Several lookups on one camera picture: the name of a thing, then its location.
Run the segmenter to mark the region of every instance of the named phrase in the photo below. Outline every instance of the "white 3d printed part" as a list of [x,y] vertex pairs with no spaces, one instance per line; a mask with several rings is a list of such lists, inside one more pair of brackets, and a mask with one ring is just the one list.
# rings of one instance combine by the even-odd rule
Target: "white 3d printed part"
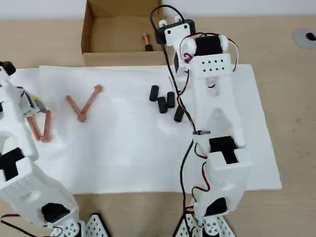
[[[192,237],[203,237],[205,234],[207,236],[218,236],[218,237],[235,237],[234,232],[229,227],[228,223],[223,216],[208,216],[203,217],[203,225],[198,226],[196,220],[192,214],[186,214],[188,226]],[[188,237],[189,233],[186,228],[186,224],[183,218],[181,218],[180,223],[173,235],[174,237]]]

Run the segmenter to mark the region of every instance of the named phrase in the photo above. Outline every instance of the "orange stick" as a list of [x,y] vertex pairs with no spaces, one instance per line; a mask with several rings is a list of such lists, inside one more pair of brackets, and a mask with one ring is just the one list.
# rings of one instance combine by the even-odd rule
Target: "orange stick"
[[44,143],[48,143],[51,141],[50,127],[51,127],[51,112],[50,110],[47,110],[46,117],[45,117],[44,135],[41,137],[41,141]]
[[94,87],[94,92],[92,93],[92,95],[90,96],[88,102],[86,103],[86,105],[84,106],[84,108],[81,110],[81,115],[86,115],[86,113],[88,112],[90,106],[92,105],[92,103],[95,101],[95,99],[97,98],[98,94],[103,90],[103,87],[101,85],[96,85]]
[[75,111],[75,113],[78,116],[78,120],[80,122],[84,122],[86,120],[86,116],[81,114],[80,109],[78,108],[77,104],[75,103],[75,101],[71,98],[70,95],[66,96],[67,101],[70,103],[71,107],[73,108],[73,110]]
[[36,122],[35,116],[28,117],[28,122],[29,122],[31,130],[35,136],[35,139],[40,141],[40,137],[41,137],[40,129],[39,129],[38,124]]

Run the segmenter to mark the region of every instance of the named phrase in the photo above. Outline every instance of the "white wall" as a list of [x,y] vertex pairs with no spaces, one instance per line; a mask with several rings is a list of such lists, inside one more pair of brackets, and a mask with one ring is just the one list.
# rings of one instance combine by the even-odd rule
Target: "white wall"
[[86,0],[0,0],[0,19],[81,19]]
[[[162,1],[185,16],[316,15],[316,0]],[[0,19],[81,19],[85,5],[86,0],[0,0]]]
[[316,0],[163,0],[185,16],[316,15]]

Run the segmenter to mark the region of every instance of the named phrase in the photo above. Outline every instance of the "black wire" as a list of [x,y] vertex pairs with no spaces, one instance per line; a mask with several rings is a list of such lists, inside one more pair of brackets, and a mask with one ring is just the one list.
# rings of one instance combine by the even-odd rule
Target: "black wire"
[[7,225],[7,226],[9,226],[9,227],[11,227],[11,228],[14,228],[14,229],[16,229],[17,231],[20,231],[20,232],[26,234],[26,235],[29,236],[29,237],[37,237],[37,236],[35,236],[35,235],[33,235],[33,234],[31,234],[31,233],[25,231],[24,229],[22,229],[22,228],[20,228],[20,227],[17,227],[17,226],[15,226],[15,225],[11,224],[11,223],[8,223],[8,222],[6,222],[6,221],[4,221],[4,220],[1,220],[1,223],[5,224],[5,225]]
[[182,22],[184,22],[184,17],[183,17],[183,15],[182,15],[176,8],[174,8],[173,6],[170,6],[170,5],[167,5],[167,4],[163,4],[163,5],[157,6],[157,7],[152,11],[152,13],[150,13],[150,22],[151,22],[151,24],[152,24],[153,29],[155,30],[155,32],[157,32],[157,27],[156,27],[156,25],[155,25],[155,23],[154,23],[154,21],[153,21],[153,16],[154,16],[155,11],[157,11],[158,9],[163,8],[163,7],[171,8],[172,10],[174,10],[175,12],[177,12],[178,15],[181,17]]
[[169,70],[171,79],[172,79],[172,83],[173,83],[173,85],[174,85],[174,88],[175,88],[175,90],[176,90],[177,95],[179,96],[179,100],[180,100],[181,106],[182,106],[182,108],[184,109],[184,113],[185,113],[186,116],[188,117],[189,121],[192,123],[193,131],[196,132],[195,124],[194,124],[194,122],[193,122],[193,120],[192,120],[192,117],[191,117],[190,113],[186,110],[186,107],[184,106],[184,104],[183,104],[183,102],[182,102],[182,99],[181,99],[181,97],[180,97],[181,94],[180,94],[180,92],[179,92],[179,89],[178,89],[176,80],[175,80],[174,75],[173,75],[173,73],[172,73],[172,69],[171,69],[171,66],[170,66],[169,59],[168,59],[168,54],[167,54],[166,48],[164,47],[164,44],[163,44],[163,43],[161,44],[161,47],[162,47],[162,51],[163,51],[164,57],[165,57],[165,59],[166,59],[166,63],[167,63],[167,67],[168,67],[168,70]]
[[187,230],[189,233],[189,237],[192,237],[192,233],[190,232],[190,227],[188,225],[188,221],[187,221],[187,217],[186,217],[186,191],[185,191],[184,185],[183,185],[183,167],[184,167],[184,164],[186,162],[186,159],[190,153],[190,150],[191,150],[193,144],[194,144],[194,141],[192,139],[191,144],[189,145],[188,150],[183,157],[181,167],[180,167],[180,184],[181,184],[181,189],[182,189],[182,194],[183,194],[183,215],[184,215],[184,222],[186,224],[186,227],[187,227]]
[[[11,227],[11,228],[13,228],[13,229],[15,229],[15,230],[17,230],[17,231],[20,231],[20,232],[26,234],[26,235],[29,236],[29,237],[38,237],[38,236],[36,236],[36,235],[34,235],[34,234],[31,234],[31,233],[25,231],[24,229],[22,229],[22,228],[20,228],[20,227],[18,227],[18,226],[15,226],[14,224],[11,224],[11,223],[9,223],[9,222],[6,222],[6,221],[2,220],[2,218],[5,218],[5,217],[20,217],[20,215],[11,215],[11,214],[3,215],[3,216],[1,216],[1,221],[0,221],[0,222],[3,223],[3,224],[5,224],[5,225],[7,225],[7,226],[9,226],[9,227]],[[60,233],[58,236],[56,236],[56,237],[60,237],[61,234],[63,233],[63,229],[60,228],[60,227],[56,227],[56,226],[53,226],[53,228],[57,228],[57,229],[60,229],[60,230],[61,230],[61,233]]]

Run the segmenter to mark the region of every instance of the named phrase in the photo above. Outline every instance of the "open cardboard box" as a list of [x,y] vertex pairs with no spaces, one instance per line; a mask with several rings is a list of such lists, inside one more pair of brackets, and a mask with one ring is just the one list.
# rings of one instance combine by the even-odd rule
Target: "open cardboard box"
[[[88,0],[81,39],[85,65],[164,65],[150,23],[150,13],[158,5],[160,0]],[[162,11],[157,11],[157,26],[160,18]],[[150,34],[154,52],[145,51],[144,32]]]

